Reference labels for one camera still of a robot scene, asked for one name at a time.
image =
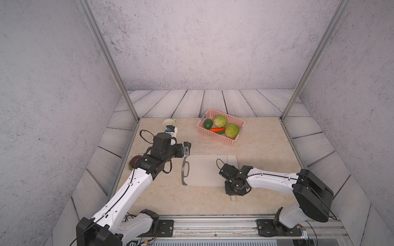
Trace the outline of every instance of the plastic basket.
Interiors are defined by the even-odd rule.
[[[240,129],[240,132],[238,133],[238,135],[237,135],[237,137],[235,139],[230,139],[230,138],[228,138],[225,135],[222,136],[220,134],[217,134],[215,132],[212,132],[212,131],[207,130],[207,129],[204,128],[204,121],[206,119],[211,119],[213,121],[214,118],[217,115],[223,115],[224,117],[226,117],[227,125],[231,124],[231,123],[237,125],[237,127]],[[208,136],[208,137],[210,137],[212,139],[215,139],[215,140],[217,140],[219,142],[222,142],[224,144],[227,144],[227,145],[230,145],[230,146],[234,146],[235,142],[237,141],[237,139],[241,135],[241,131],[242,131],[242,128],[243,128],[244,125],[245,125],[245,121],[244,120],[241,120],[241,119],[239,119],[237,117],[234,117],[234,116],[222,113],[222,112],[214,110],[214,109],[208,109],[206,111],[206,113],[201,117],[199,122],[197,123],[197,128],[198,128],[198,132],[200,134],[206,135],[206,136]]]

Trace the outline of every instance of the table surface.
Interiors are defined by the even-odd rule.
[[[179,118],[177,141],[191,142],[191,155],[236,155],[239,167],[253,166],[272,172],[299,172],[301,167],[277,117],[242,118],[245,126],[234,146],[228,146],[197,130],[199,118]],[[139,131],[153,134],[164,131],[165,118],[143,118],[133,142],[130,156],[143,154],[151,144],[145,142]],[[152,141],[149,133],[143,136]],[[183,158],[173,158],[171,173],[160,173],[142,192],[130,208],[129,213],[138,214],[143,209],[160,215],[250,215],[275,214],[278,208],[290,205],[295,198],[277,191],[252,188],[245,196],[237,196],[232,202],[224,187],[196,187],[182,185]],[[118,189],[127,180],[131,171],[125,166]]]

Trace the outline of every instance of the brown food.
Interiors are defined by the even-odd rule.
[[[141,157],[142,157],[141,155],[134,156],[134,157],[130,160],[130,162],[129,162],[130,167],[131,167],[131,168],[134,168],[134,166],[136,165],[137,161],[138,161]]]

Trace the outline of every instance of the metal frame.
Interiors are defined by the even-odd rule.
[[[316,50],[314,51],[304,73],[302,74],[301,78],[299,79],[297,86],[294,89],[294,92],[290,98],[289,103],[287,104],[286,108],[283,111],[281,116],[281,120],[284,121],[289,114],[290,110],[292,109],[294,103],[296,102],[298,96],[300,95],[302,89],[304,88],[306,82],[308,81],[313,69],[315,68],[316,64],[318,63],[320,57],[323,54],[324,48],[327,46],[328,42],[330,41],[332,35],[335,32],[339,22],[341,21],[342,17],[344,16],[351,0],[341,0],[336,11],[331,18],[330,23],[328,24],[327,28],[325,29]]]
[[[290,237],[260,237],[257,219],[273,219],[274,215],[161,215],[160,219],[174,220],[173,237],[161,240],[201,239],[289,239]],[[326,223],[308,220],[319,239],[348,239],[342,222],[330,219]],[[314,239],[312,228],[306,223],[309,238]]]
[[[300,154],[297,150],[297,147],[291,137],[286,124],[285,119],[288,116],[292,106],[300,95],[302,89],[304,88],[308,78],[310,77],[313,69],[315,68],[317,62],[319,61],[324,48],[327,46],[330,38],[332,37],[335,29],[337,28],[340,20],[345,14],[347,7],[349,6],[350,0],[341,0],[339,3],[329,25],[327,26],[324,34],[322,35],[316,50],[314,51],[313,56],[311,57],[303,75],[297,83],[297,86],[287,104],[281,119],[281,125],[283,130],[290,142],[291,147],[295,153],[297,160],[300,163],[302,168],[307,168],[303,161],[300,158]],[[121,76],[115,66],[115,63],[109,53],[109,50],[104,42],[104,39],[101,35],[101,32],[97,26],[96,20],[93,17],[89,4],[87,0],[78,0],[78,4],[86,18],[86,21],[95,37],[97,44],[99,45],[102,54],[108,64],[108,67],[111,70],[113,78],[116,84],[119,87],[119,90],[125,99],[125,102],[130,109],[134,119],[136,120],[136,125],[134,127],[134,131],[130,137],[130,141],[126,148],[126,152],[122,158],[122,162],[120,167],[118,168],[117,175],[115,177],[114,185],[108,194],[108,200],[110,200],[116,192],[117,185],[119,183],[122,171],[127,161],[127,157],[130,153],[132,143],[136,136],[139,126],[139,117],[133,107],[133,104],[128,96],[128,93],[125,89]],[[168,215],[161,216],[161,219],[172,219],[174,220],[174,237],[169,239],[261,239],[258,236],[257,227],[256,227],[256,219],[273,219],[273,215]],[[342,223],[339,221],[340,225],[336,221],[329,221],[328,224],[321,225],[320,227],[324,230],[322,233],[317,233],[318,238],[336,238],[336,239],[349,239],[349,236],[346,233]],[[310,238],[314,238],[314,233],[311,229],[307,231]],[[282,239],[283,237],[272,237],[270,239]]]
[[[127,107],[130,109],[131,114],[133,115],[134,119],[136,121],[139,120],[137,112],[133,106],[133,103],[131,103],[130,97],[128,96],[128,93],[126,91],[125,85],[123,84],[122,78],[118,72],[118,69],[115,66],[115,63],[112,59],[112,56],[108,50],[107,45],[104,42],[104,39],[101,35],[100,29],[97,26],[97,22],[93,16],[93,13],[89,7],[89,4],[87,3],[87,0],[78,0],[78,4],[81,8],[82,13],[85,16],[86,22],[90,27],[90,30],[93,33],[93,36],[95,40],[97,41],[98,46],[100,47],[101,53],[104,56],[104,59],[108,65],[108,67],[111,70],[112,76],[115,80],[115,83],[119,87],[119,90],[125,99]]]

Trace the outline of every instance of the carrot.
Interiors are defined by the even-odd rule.
[[[211,128],[211,131],[213,132],[219,132],[219,131],[224,131],[226,130],[226,127],[222,127],[222,128]]]

